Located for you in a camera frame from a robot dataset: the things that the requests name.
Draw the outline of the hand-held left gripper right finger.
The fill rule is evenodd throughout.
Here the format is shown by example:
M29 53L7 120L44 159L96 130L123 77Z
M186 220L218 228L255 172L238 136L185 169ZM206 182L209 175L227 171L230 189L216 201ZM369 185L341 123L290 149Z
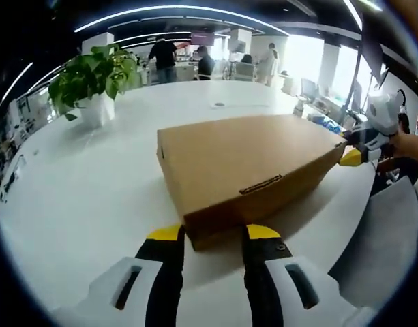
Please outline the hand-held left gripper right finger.
M333 277L267 226L242 228L242 257L253 326L367 326L376 315L345 300Z

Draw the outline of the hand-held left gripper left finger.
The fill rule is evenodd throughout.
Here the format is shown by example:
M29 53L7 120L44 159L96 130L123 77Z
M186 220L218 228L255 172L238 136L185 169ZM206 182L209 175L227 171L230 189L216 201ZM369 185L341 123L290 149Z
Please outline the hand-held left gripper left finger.
M53 312L59 326L175 326L183 287L182 225L150 233L134 257L94 279L87 296Z

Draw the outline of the person's right hand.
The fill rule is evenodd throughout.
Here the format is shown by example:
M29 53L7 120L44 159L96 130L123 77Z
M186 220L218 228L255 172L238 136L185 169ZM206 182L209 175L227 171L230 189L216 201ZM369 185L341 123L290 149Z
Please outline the person's right hand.
M390 145L394 146L394 155L389 159L379 162L377 165L377 172L385 173L395 170L399 158L416 159L416 152L413 151L415 149L413 145L415 138L416 136L413 134L405 134L402 132L391 137Z

